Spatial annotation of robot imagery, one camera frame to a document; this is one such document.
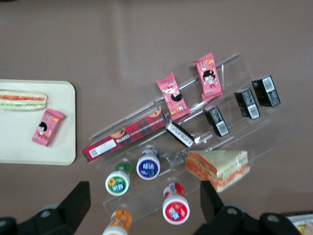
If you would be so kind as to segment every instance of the acrylic display stand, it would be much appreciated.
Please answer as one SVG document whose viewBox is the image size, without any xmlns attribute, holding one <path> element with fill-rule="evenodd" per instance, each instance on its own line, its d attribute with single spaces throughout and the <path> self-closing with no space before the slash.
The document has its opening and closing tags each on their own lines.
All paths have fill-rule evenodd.
<svg viewBox="0 0 313 235">
<path fill-rule="evenodd" d="M 195 143 L 189 149 L 174 139 L 164 127 L 98 160 L 96 170 L 103 178 L 105 190 L 105 179 L 118 163 L 128 162 L 135 169 L 141 152 L 150 146 L 153 146 L 160 155 L 161 170 L 158 177 L 146 181 L 135 172 L 131 176 L 130 188 L 126 194 L 119 197 L 108 194 L 103 205 L 109 215 L 115 210 L 127 209 L 132 214 L 133 221 L 136 222 L 162 209 L 163 190 L 168 183 L 174 181 L 184 186 L 186 199 L 188 199 L 188 194 L 199 189 L 200 186 L 200 181 L 184 169 L 184 158 L 188 150 L 246 150 L 249 163 L 253 165 L 256 158 L 304 132 L 303 126 L 299 123 L 296 108 L 283 102 L 274 108 L 258 105 L 261 115 L 258 119 L 251 120 L 242 116 L 234 92 L 250 88 L 254 96 L 255 93 L 251 83 L 251 72 L 239 54 L 217 64 L 217 71 L 223 95 L 209 102 L 202 102 L 202 86 L 199 78 L 180 87 L 181 93 L 185 94 L 184 99 L 187 105 L 191 107 L 191 112 L 175 120 L 175 123 L 195 138 Z M 228 135 L 218 137 L 213 132 L 203 114 L 203 110 L 209 106 L 217 106 L 220 109 L 229 129 Z M 97 141 L 159 109 L 165 114 L 168 112 L 162 97 L 90 139 Z"/>
</svg>

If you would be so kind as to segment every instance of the gray metal bolt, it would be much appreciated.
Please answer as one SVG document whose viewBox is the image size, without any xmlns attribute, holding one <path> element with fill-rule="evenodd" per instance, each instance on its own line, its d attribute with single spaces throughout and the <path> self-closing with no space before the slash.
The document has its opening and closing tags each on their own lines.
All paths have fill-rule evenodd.
<svg viewBox="0 0 313 235">
<path fill-rule="evenodd" d="M 274 222 L 274 223 L 278 223 L 279 222 L 279 219 L 275 215 L 272 215 L 272 214 L 268 215 L 268 220 L 270 222 Z"/>
<path fill-rule="evenodd" d="M 41 218 L 46 218 L 48 217 L 49 215 L 51 215 L 51 212 L 50 211 L 44 211 L 40 214 L 40 217 Z"/>
<path fill-rule="evenodd" d="M 227 213 L 228 213 L 228 214 L 233 214 L 233 215 L 238 214 L 238 212 L 237 212 L 234 208 L 229 208 L 229 209 L 227 210 Z"/>
<path fill-rule="evenodd" d="M 0 220 L 0 227 L 6 225 L 6 220 Z"/>
</svg>

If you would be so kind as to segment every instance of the red tartan box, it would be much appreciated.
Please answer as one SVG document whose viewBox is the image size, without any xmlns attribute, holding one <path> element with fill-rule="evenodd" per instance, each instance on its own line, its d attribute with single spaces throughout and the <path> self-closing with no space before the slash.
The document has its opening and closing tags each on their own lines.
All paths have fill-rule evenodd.
<svg viewBox="0 0 313 235">
<path fill-rule="evenodd" d="M 137 139 L 160 129 L 167 124 L 164 113 L 159 110 L 112 135 L 95 142 L 82 150 L 83 155 L 90 163 L 121 147 L 136 141 Z"/>
</svg>

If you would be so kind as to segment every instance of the green label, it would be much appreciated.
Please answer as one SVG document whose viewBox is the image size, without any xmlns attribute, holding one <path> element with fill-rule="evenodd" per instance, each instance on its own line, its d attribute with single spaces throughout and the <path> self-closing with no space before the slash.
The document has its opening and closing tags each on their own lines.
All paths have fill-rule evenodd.
<svg viewBox="0 0 313 235">
<path fill-rule="evenodd" d="M 113 193 L 123 193 L 126 190 L 126 182 L 119 176 L 111 177 L 108 181 L 108 188 Z"/>
</svg>

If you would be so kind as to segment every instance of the black snack box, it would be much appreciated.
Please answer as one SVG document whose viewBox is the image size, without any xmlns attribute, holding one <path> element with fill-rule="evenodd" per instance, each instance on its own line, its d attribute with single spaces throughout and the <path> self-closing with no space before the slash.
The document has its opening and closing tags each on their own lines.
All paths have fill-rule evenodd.
<svg viewBox="0 0 313 235">
<path fill-rule="evenodd" d="M 195 142 L 195 139 L 190 135 L 184 128 L 179 126 L 177 123 L 170 121 L 167 126 L 166 130 L 181 144 L 190 148 L 192 144 Z"/>
<path fill-rule="evenodd" d="M 229 130 L 218 107 L 209 107 L 205 109 L 204 115 L 207 121 L 213 127 L 216 135 L 223 137 L 229 134 Z"/>
<path fill-rule="evenodd" d="M 234 92 L 240 111 L 244 117 L 257 119 L 260 117 L 258 106 L 256 105 L 251 89 Z"/>
<path fill-rule="evenodd" d="M 253 80 L 252 85 L 261 106 L 275 107 L 280 104 L 280 99 L 271 75 Z"/>
</svg>

